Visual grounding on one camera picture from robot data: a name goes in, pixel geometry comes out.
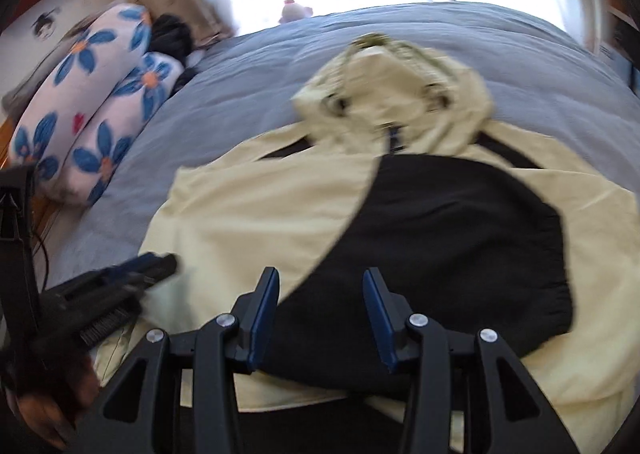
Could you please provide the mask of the person's left hand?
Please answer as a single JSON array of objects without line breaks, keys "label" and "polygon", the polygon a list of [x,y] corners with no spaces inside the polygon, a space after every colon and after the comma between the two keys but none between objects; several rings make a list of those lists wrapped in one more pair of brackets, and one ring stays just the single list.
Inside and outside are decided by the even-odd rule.
[{"label": "person's left hand", "polygon": [[101,391],[91,356],[83,356],[63,379],[75,395],[76,411],[72,419],[67,418],[55,400],[46,394],[16,394],[6,389],[6,403],[21,426],[59,451],[66,451],[75,439],[75,426]]}]

